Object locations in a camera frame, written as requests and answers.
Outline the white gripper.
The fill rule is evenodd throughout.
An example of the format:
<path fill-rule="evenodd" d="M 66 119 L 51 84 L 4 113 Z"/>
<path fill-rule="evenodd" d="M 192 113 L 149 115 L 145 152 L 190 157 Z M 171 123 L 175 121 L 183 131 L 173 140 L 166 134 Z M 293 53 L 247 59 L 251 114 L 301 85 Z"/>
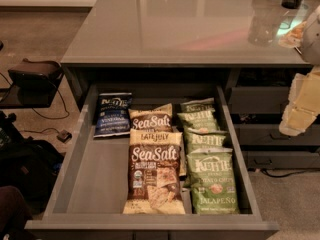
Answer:
<path fill-rule="evenodd" d="M 291 83 L 279 131 L 287 136 L 304 133 L 316 119 L 308 111 L 320 111 L 320 75 L 308 73 L 304 76 L 297 73 Z"/>

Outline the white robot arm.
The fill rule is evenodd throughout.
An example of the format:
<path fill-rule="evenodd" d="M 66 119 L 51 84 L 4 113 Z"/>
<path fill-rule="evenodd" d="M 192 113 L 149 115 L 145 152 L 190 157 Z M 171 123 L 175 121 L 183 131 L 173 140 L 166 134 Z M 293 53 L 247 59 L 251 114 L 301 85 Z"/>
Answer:
<path fill-rule="evenodd" d="M 301 58 L 313 66 L 306 75 L 297 73 L 291 83 L 279 131 L 288 136 L 298 136 L 320 114 L 320 6 L 306 21 L 284 34 L 279 45 L 294 48 Z"/>

